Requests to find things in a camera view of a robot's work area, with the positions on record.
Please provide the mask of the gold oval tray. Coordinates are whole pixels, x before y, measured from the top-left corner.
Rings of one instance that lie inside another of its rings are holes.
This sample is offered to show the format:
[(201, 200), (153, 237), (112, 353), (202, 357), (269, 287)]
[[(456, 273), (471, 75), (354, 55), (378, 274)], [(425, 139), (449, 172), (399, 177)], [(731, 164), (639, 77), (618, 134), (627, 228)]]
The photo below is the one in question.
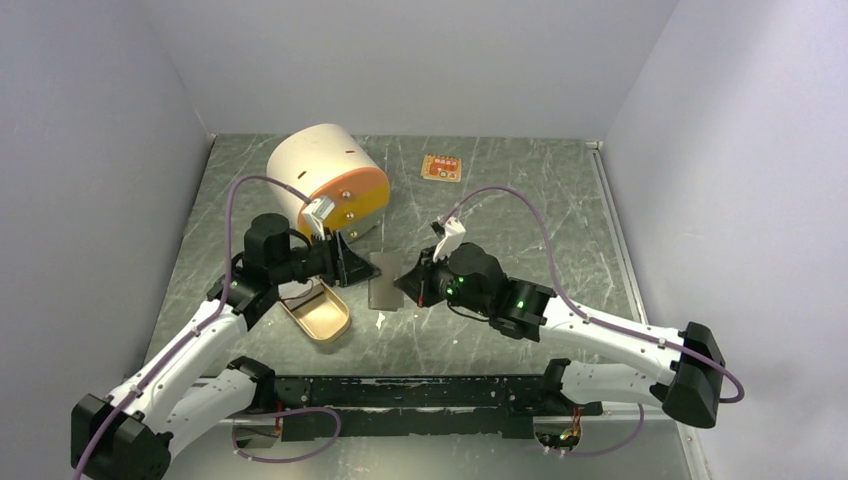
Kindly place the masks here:
[(346, 303), (319, 277), (281, 285), (278, 294), (286, 314), (317, 343), (334, 342), (351, 324)]

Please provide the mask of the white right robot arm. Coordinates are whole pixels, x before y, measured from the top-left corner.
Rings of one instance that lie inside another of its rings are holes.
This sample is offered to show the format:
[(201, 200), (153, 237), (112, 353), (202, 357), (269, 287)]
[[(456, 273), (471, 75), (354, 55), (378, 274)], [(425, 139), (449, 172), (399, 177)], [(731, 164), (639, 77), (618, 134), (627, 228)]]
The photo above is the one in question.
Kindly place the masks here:
[(567, 303), (545, 285), (508, 276), (499, 261), (473, 243), (437, 260), (422, 250), (416, 265), (394, 282), (420, 307), (441, 302), (483, 318), (518, 340), (585, 349), (604, 365), (553, 360), (539, 391), (550, 413), (594, 402), (648, 405), (696, 428), (717, 423), (724, 357), (705, 325), (649, 326)]

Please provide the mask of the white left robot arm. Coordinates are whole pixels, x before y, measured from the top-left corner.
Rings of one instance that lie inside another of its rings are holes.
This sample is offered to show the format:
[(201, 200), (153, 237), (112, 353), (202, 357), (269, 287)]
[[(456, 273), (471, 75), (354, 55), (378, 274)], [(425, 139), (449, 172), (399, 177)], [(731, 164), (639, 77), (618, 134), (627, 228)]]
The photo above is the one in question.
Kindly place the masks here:
[(108, 395), (86, 395), (75, 405), (74, 478), (160, 479), (178, 453), (224, 418), (281, 411), (274, 370), (248, 357), (192, 386), (279, 302), (282, 286), (347, 287), (380, 273), (339, 233), (307, 237), (281, 214), (255, 217), (242, 251), (179, 333)]

